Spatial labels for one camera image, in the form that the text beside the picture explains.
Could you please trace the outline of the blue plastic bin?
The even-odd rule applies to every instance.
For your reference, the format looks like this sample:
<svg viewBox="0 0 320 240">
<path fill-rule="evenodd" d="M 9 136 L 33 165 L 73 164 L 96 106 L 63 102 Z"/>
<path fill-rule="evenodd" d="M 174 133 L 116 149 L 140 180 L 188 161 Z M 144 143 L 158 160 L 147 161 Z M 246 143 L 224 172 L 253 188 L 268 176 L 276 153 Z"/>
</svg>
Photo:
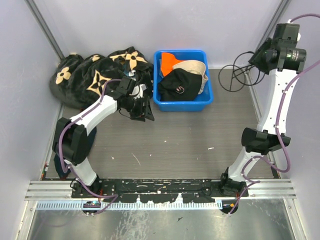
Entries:
<svg viewBox="0 0 320 240">
<path fill-rule="evenodd" d="M 208 81 L 205 84 L 204 90 L 198 94 L 194 101 L 161 101 L 158 92 L 158 83 L 164 78 L 161 73 L 161 53 L 171 53 L 178 60 L 197 60 L 206 65 L 206 75 Z M 163 112 L 197 112 L 202 111 L 206 105 L 209 105 L 214 100 L 214 93 L 210 81 L 209 67 L 207 55 L 202 50 L 196 49 L 172 49 L 158 50 L 154 53 L 153 61 L 153 101 L 158 105 Z"/>
</svg>

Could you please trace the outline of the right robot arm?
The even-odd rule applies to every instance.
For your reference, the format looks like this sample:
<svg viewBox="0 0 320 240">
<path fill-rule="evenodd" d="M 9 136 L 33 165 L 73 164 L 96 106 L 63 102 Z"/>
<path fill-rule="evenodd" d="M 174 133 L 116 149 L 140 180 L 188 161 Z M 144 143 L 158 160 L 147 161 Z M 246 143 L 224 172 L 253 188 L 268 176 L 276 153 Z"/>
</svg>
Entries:
<svg viewBox="0 0 320 240">
<path fill-rule="evenodd" d="M 291 139 L 286 135 L 287 113 L 296 81 L 304 71 L 307 52 L 297 48 L 300 26 L 291 22 L 276 25 L 273 37 L 253 53 L 249 66 L 269 75 L 267 104 L 256 128 L 246 127 L 241 136 L 242 149 L 235 162 L 221 174 L 219 191 L 225 197 L 246 188 L 248 173 L 267 154 L 286 150 Z"/>
</svg>

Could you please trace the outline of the beige bucket hat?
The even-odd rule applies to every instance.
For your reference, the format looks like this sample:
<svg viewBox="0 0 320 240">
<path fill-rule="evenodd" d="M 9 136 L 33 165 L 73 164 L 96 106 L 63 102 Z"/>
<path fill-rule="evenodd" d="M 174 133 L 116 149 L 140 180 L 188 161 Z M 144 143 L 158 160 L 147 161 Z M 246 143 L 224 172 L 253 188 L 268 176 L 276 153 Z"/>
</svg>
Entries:
<svg viewBox="0 0 320 240">
<path fill-rule="evenodd" d="M 205 88 L 207 81 L 209 80 L 208 76 L 206 75 L 207 67 L 202 61 L 198 60 L 184 60 L 172 66 L 172 69 L 183 69 L 189 73 L 201 75 L 201 87 L 199 89 L 198 94 L 200 95 Z"/>
</svg>

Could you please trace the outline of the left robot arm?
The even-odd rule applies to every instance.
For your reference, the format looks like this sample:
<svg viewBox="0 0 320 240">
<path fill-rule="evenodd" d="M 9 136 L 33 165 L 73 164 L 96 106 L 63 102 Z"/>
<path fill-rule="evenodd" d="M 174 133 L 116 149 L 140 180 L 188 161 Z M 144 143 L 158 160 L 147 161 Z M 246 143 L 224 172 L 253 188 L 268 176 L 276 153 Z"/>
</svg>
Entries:
<svg viewBox="0 0 320 240">
<path fill-rule="evenodd" d="M 132 78 L 112 79 L 102 88 L 98 99 L 71 118 L 60 118 L 55 127 L 52 150 L 59 159 L 61 172 L 72 172 L 88 198 L 102 197 L 101 180 L 89 162 L 92 132 L 108 116 L 126 110 L 135 121 L 153 121 L 150 96 L 144 83 Z"/>
</svg>

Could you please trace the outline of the navy cloth with red stripe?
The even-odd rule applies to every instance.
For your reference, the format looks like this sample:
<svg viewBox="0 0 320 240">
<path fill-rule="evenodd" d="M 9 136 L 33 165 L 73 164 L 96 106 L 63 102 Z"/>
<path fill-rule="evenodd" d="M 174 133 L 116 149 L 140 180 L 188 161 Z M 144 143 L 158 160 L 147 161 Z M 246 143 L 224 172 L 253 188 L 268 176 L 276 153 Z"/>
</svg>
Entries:
<svg viewBox="0 0 320 240">
<path fill-rule="evenodd" d="M 97 127 L 95 127 L 90 132 L 90 134 L 88 136 L 89 152 L 91 151 L 91 149 L 92 149 L 92 147 L 94 145 L 96 134 L 97 134 Z M 59 157 L 59 155 L 57 153 L 54 155 L 53 161 L 54 161 L 54 167 L 55 167 L 55 170 L 56 170 L 56 172 L 57 172 L 57 174 L 59 176 L 59 179 L 63 180 L 63 181 L 66 180 L 67 177 L 69 176 L 69 174 L 71 173 L 71 170 L 68 169 L 67 172 L 63 171 L 61 160 L 60 160 L 60 157 Z"/>
</svg>

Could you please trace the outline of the black flower-pattern blanket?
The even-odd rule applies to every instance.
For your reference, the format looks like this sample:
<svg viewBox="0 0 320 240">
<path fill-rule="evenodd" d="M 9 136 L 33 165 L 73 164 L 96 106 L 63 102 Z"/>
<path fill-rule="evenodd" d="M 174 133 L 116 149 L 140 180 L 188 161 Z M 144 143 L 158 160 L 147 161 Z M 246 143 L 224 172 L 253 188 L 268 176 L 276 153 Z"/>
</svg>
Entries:
<svg viewBox="0 0 320 240">
<path fill-rule="evenodd" d="M 154 65 L 133 46 L 116 50 L 108 56 L 95 53 L 83 58 L 70 54 L 58 65 L 49 81 L 53 96 L 70 108 L 84 110 L 103 92 L 116 89 L 124 77 L 144 84 L 153 95 Z"/>
</svg>

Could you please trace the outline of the black wire hat stand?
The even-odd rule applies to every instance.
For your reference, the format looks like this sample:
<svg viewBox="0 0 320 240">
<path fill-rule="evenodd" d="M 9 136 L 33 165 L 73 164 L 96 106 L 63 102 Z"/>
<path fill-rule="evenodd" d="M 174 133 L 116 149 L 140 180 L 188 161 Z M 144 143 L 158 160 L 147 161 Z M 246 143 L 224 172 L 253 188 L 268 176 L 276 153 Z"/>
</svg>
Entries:
<svg viewBox="0 0 320 240">
<path fill-rule="evenodd" d="M 236 62 L 240 57 L 242 57 L 244 55 L 248 55 L 248 54 L 253 55 L 254 52 L 253 51 L 246 51 L 246 52 L 239 54 L 235 58 L 235 60 L 233 61 L 232 64 L 227 64 L 219 70 L 217 79 L 218 79 L 219 85 L 222 87 L 223 90 L 225 90 L 229 93 L 237 93 L 237 92 L 241 91 L 244 87 L 256 86 L 264 80 L 266 74 L 262 73 L 260 70 L 258 70 L 258 75 L 257 75 L 255 81 L 253 83 L 249 83 L 249 80 L 246 80 L 245 74 L 248 73 L 249 70 L 253 69 L 255 66 L 252 63 L 249 63 L 249 64 L 242 66 L 242 67 L 236 65 Z M 231 70 L 232 70 L 229 88 L 226 88 L 225 86 L 223 86 L 221 78 L 220 78 L 222 71 L 224 69 L 226 69 L 227 67 L 231 67 Z M 232 90 L 234 80 L 236 80 L 238 83 L 241 84 L 241 87 L 239 89 Z"/>
</svg>

